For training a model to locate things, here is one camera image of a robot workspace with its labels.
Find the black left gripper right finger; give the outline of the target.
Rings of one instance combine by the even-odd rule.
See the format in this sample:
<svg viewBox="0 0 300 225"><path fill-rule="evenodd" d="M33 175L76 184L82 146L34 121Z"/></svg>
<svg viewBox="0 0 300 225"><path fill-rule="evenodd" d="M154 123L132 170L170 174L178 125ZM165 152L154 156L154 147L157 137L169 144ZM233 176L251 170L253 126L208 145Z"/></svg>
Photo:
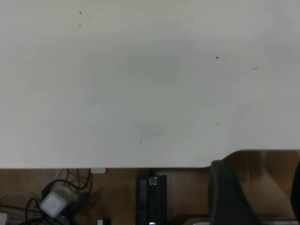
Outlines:
<svg viewBox="0 0 300 225"><path fill-rule="evenodd" d="M300 218L300 162L295 169L290 202L296 218Z"/></svg>

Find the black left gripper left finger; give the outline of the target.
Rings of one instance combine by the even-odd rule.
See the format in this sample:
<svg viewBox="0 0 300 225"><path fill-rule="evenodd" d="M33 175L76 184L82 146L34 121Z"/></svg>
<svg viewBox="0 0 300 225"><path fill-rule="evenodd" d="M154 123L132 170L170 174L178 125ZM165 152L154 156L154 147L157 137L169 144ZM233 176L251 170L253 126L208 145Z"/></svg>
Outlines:
<svg viewBox="0 0 300 225"><path fill-rule="evenodd" d="M259 225L234 171L222 160L210 165L208 205L211 225Z"/></svg>

